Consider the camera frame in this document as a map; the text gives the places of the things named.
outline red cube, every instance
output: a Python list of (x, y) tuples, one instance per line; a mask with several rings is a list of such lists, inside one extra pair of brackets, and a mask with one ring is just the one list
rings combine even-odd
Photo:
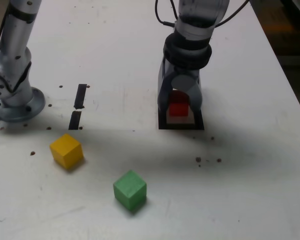
[(173, 90), (169, 96), (169, 115), (187, 117), (189, 114), (189, 96), (182, 91)]

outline white table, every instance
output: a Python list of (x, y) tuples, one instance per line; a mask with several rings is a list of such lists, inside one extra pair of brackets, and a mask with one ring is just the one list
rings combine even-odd
[[(168, 0), (159, 15), (173, 21)], [(204, 132), (158, 130), (171, 31), (153, 0), (43, 1), (28, 47), (47, 106), (0, 122), (0, 240), (300, 240), (300, 105), (250, 4), (214, 31)], [(78, 84), (83, 130), (68, 131)], [(64, 133), (86, 159), (72, 173), (49, 150)], [(129, 169), (148, 185), (134, 215), (112, 185)]]

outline gray robot arm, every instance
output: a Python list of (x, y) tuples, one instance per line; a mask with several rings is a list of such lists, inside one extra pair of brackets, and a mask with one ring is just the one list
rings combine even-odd
[[(173, 89), (187, 94), (193, 114), (201, 115), (200, 69), (210, 60), (212, 48), (209, 42), (228, 5), (229, 0), (179, 1), (179, 16), (174, 32), (165, 40), (159, 71), (158, 115), (163, 118), (159, 124), (165, 121)], [(197, 126), (198, 129), (203, 128), (203, 124), (198, 125), (202, 125)]]
[(0, 36), (0, 120), (20, 122), (45, 106), (41, 91), (29, 83), (28, 40), (42, 0), (10, 0)]

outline yellow cube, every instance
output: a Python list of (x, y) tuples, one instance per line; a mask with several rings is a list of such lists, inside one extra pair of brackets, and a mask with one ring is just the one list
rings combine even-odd
[(84, 158), (80, 142), (65, 134), (50, 145), (54, 160), (69, 170)]

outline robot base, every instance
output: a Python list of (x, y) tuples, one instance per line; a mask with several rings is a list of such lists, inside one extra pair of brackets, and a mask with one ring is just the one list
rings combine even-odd
[(38, 115), (45, 107), (45, 96), (35, 87), (32, 87), (32, 92), (33, 98), (23, 106), (6, 107), (0, 101), (0, 121), (17, 123), (27, 121)]

